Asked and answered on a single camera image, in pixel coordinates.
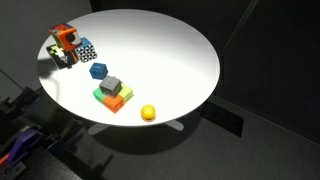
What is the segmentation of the black equipment at left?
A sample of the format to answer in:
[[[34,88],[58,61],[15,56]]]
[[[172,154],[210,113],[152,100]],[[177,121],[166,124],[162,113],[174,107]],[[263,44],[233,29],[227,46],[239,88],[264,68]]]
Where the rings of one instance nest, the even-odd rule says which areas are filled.
[[[13,101],[1,101],[0,180],[81,180],[56,156],[75,139],[82,123],[72,118],[61,132],[45,134],[22,116],[39,98],[26,87]]]

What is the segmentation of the blue block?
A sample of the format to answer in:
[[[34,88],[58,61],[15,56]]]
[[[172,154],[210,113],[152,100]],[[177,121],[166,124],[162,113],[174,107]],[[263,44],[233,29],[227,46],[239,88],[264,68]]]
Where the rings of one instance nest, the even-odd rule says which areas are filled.
[[[89,69],[89,72],[93,79],[99,80],[103,80],[108,74],[107,66],[103,63],[94,63]]]

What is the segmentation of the yellow ball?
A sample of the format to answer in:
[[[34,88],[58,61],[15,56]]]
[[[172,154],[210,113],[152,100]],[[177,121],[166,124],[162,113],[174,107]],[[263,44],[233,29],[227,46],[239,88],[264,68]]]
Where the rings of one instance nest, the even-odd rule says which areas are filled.
[[[152,121],[156,117],[156,109],[152,105],[145,105],[141,109],[141,117],[145,121]]]

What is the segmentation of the black green patterned cube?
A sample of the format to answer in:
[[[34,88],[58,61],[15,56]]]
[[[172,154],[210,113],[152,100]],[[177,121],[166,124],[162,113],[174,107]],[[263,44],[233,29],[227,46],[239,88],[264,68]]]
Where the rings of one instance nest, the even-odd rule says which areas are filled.
[[[57,45],[50,45],[46,50],[59,69],[71,68],[78,61],[73,51],[65,51]]]

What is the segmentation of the gray block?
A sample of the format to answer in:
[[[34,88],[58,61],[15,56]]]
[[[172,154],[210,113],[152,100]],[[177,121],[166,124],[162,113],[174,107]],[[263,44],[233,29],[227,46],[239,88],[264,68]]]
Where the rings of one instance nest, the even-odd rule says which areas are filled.
[[[121,89],[121,82],[114,76],[107,75],[99,84],[101,92],[110,97],[115,97]]]

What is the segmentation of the orange patterned cube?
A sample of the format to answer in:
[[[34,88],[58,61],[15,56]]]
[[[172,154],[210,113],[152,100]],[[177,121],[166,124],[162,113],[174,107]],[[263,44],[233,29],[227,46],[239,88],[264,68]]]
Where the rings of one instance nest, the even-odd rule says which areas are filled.
[[[78,31],[73,26],[62,23],[48,29],[56,44],[65,51],[70,51],[82,44]]]

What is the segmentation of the four-colour square block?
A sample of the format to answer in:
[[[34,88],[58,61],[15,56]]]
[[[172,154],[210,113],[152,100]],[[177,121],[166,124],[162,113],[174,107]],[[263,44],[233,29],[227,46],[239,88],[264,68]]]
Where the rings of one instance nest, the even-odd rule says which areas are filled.
[[[121,89],[115,97],[104,95],[99,88],[93,91],[93,96],[108,110],[116,114],[134,96],[134,94],[133,89],[130,86],[122,83]]]

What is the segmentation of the black white triangle cube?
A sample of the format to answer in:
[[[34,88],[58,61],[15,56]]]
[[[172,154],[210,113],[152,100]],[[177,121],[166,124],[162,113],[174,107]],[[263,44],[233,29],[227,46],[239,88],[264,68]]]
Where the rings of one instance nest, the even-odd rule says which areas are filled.
[[[86,38],[81,38],[82,44],[75,49],[75,53],[81,62],[88,62],[97,58],[93,44]]]

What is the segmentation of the purple clamp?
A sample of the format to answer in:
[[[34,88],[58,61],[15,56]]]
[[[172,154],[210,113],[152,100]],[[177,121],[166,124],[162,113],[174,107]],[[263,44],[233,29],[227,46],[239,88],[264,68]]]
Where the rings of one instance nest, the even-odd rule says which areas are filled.
[[[30,129],[16,138],[11,149],[0,158],[0,164],[15,163],[23,156],[34,150],[42,140],[43,136],[36,130]]]

